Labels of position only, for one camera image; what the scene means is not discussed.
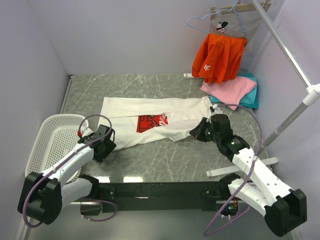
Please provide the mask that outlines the light blue clothes hanger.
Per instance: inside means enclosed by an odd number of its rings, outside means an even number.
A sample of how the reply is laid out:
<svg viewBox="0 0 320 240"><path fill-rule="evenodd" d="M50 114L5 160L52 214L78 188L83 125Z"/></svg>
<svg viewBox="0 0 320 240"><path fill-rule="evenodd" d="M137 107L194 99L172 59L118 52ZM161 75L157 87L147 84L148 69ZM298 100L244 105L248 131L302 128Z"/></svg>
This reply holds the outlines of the light blue clothes hanger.
<svg viewBox="0 0 320 240"><path fill-rule="evenodd" d="M223 12L226 12L227 14L230 14L230 13L231 13L231 14L236 14L236 15L238 16L238 19L239 19L240 31L245 35L245 37L247 37L247 36L248 36L248 33L247 33L247 31L244 29L244 25L243 25L243 21L242 21L242 17L241 17L241 15L240 15L240 12L236 10L237 5L238 5L239 2L240 2L240 1L237 0L237 1L230 7L230 9L221 9L221 8L220 8L220 10L218 10L218 11L216 11L216 12L212 12L212 13L207 14L207 15L204 15L203 17L192 16L192 17L190 17L190 18L187 20L186 24L187 24L188 27L190 27L190 28L192 28L192 29L195 29L195 30L200 31L200 32L205 33L205 34L209 34L209 33L210 33L210 30L204 30L204 29L201 29L201 28L199 28L199 27L196 27L196 26L192 25L192 24L190 23L190 21L191 21L191 20L199 20L199 21L202 21L202 20L204 20L204 19L206 19L206 18L208 18L208 17L212 17L212 16L213 16L213 19L215 20L215 19L217 18L217 16L222 16L222 15L223 15Z"/></svg>

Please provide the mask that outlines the white perforated laundry basket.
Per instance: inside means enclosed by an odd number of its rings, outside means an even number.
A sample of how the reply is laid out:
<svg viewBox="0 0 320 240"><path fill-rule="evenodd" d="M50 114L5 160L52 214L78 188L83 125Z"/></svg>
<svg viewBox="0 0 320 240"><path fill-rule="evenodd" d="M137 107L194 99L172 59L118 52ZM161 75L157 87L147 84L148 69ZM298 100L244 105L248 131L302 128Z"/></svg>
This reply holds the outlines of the white perforated laundry basket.
<svg viewBox="0 0 320 240"><path fill-rule="evenodd" d="M51 168L75 147L79 140L78 129L89 129L89 122L79 114L55 114L40 126L24 175L41 173Z"/></svg>

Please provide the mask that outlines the orange t-shirt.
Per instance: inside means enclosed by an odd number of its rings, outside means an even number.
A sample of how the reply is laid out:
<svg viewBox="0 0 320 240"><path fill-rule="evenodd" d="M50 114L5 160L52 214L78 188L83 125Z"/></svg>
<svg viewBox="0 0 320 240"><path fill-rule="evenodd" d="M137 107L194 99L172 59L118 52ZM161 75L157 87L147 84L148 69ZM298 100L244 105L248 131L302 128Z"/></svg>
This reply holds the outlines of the orange t-shirt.
<svg viewBox="0 0 320 240"><path fill-rule="evenodd" d="M191 75L205 83L221 84L236 78L245 51L246 38L210 33L194 59Z"/></svg>

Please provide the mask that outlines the black base beam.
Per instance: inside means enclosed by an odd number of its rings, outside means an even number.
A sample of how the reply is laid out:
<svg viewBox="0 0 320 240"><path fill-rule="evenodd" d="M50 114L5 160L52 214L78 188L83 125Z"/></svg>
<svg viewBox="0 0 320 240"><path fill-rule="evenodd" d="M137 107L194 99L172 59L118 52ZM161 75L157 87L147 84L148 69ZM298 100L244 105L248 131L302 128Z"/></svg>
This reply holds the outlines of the black base beam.
<svg viewBox="0 0 320 240"><path fill-rule="evenodd" d="M202 210L216 212L227 200L218 181L101 183L81 202L109 201L119 211Z"/></svg>

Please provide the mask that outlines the beige canvas tote bag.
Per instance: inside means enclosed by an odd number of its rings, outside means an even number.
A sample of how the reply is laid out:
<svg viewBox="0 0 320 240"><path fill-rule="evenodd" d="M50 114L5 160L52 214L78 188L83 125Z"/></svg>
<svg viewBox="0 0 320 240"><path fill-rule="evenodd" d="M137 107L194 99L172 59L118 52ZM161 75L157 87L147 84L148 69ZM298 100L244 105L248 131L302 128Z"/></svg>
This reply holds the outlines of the beige canvas tote bag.
<svg viewBox="0 0 320 240"><path fill-rule="evenodd" d="M230 8L231 5L222 6L220 9ZM248 34L247 37L245 37L245 34L240 30L238 16L234 13L227 14L226 11L224 11L221 16L217 16L216 19L213 19L213 16L210 17L210 34L223 35L232 38L246 38L245 49L250 51L253 48L253 43L262 18L252 3L238 4L236 10L240 13L243 28Z"/></svg>

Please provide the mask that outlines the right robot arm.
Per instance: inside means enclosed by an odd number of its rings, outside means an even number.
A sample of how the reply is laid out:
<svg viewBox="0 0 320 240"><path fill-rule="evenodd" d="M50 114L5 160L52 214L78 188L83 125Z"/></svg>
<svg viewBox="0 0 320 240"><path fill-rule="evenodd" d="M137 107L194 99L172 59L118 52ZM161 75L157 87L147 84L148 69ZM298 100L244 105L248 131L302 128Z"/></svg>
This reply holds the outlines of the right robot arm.
<svg viewBox="0 0 320 240"><path fill-rule="evenodd" d="M307 221L307 196L301 189L292 189L255 155L240 136L233 133L227 115L204 117L190 132L196 140L213 142L219 152L246 174L242 179L230 173L219 181L219 193L229 203L234 198L258 211L268 228L282 237Z"/></svg>

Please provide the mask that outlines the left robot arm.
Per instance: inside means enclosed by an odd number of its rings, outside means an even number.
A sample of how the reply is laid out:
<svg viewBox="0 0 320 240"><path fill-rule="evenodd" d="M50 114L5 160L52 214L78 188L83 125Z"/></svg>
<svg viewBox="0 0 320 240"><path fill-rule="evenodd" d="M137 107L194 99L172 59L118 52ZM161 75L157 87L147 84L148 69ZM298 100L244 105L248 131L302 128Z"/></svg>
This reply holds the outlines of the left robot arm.
<svg viewBox="0 0 320 240"><path fill-rule="evenodd" d="M91 160L98 163L105 159L116 147L110 139L114 135L112 126L100 125L96 132L80 138L71 152L51 168L25 177L17 210L28 227L53 223L65 206L78 199L103 202L95 177L81 175L72 183L68 180Z"/></svg>

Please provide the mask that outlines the white t-shirt with red print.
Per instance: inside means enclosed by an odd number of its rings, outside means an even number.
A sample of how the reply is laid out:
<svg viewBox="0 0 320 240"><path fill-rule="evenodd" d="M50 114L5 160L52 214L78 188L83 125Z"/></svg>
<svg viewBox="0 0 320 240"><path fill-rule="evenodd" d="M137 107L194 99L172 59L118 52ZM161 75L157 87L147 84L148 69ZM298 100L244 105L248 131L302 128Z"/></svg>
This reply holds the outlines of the white t-shirt with red print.
<svg viewBox="0 0 320 240"><path fill-rule="evenodd" d="M212 103L201 98L121 98L105 97L98 124L115 131L116 150L163 139L173 142L187 138L189 132L208 118Z"/></svg>

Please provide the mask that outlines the metal clothes rack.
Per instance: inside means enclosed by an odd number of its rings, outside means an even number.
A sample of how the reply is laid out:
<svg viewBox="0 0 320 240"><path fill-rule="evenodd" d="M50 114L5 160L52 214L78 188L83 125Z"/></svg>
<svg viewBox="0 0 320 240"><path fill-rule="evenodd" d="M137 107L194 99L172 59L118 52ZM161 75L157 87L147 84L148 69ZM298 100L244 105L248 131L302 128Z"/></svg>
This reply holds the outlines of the metal clothes rack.
<svg viewBox="0 0 320 240"><path fill-rule="evenodd" d="M278 158L276 175L311 195L320 185L320 103L304 99L309 87L320 95L320 3L278 0L260 19L249 71L258 79L264 146Z"/></svg>

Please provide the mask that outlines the aluminium frame rail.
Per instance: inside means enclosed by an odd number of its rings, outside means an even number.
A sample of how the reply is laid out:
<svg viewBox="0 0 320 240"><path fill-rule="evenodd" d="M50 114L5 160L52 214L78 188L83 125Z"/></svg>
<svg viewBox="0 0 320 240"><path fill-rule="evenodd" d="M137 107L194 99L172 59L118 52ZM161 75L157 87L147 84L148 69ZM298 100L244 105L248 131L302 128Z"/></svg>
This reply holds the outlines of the aluminium frame rail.
<svg viewBox="0 0 320 240"><path fill-rule="evenodd" d="M245 214L240 202L258 211L278 237L307 220L307 198L300 189L290 190L284 196L277 195L275 201L269 203L257 187L242 185L239 178L219 182L114 184L79 178L66 185L56 179L44 182L32 179L25 181L17 209L25 218L49 225L64 207L78 200L98 204L95 209L81 211L91 221L95 221L99 213L115 216L118 211L200 209L216 212L232 222Z"/></svg>

